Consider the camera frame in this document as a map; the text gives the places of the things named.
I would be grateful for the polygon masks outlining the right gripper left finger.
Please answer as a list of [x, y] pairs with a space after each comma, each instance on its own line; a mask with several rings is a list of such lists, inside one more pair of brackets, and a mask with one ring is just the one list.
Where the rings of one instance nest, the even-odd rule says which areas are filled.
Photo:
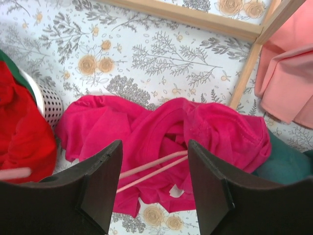
[[123, 146], [118, 140], [40, 182], [1, 182], [1, 234], [106, 235], [122, 157]]

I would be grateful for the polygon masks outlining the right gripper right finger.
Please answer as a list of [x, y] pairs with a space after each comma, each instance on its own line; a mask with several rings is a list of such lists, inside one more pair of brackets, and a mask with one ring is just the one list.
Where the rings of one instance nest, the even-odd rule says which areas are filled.
[[283, 185], [246, 173], [194, 140], [188, 143], [202, 235], [310, 235], [313, 179]]

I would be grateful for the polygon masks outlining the magenta t shirt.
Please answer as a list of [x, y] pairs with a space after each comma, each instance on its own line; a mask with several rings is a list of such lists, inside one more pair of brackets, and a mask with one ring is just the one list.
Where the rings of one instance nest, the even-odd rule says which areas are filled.
[[122, 172], [186, 151], [190, 140], [247, 173], [271, 154], [262, 117], [185, 98], [169, 100], [151, 111], [118, 96], [87, 95], [70, 104], [55, 133], [70, 162], [83, 161], [121, 140]]

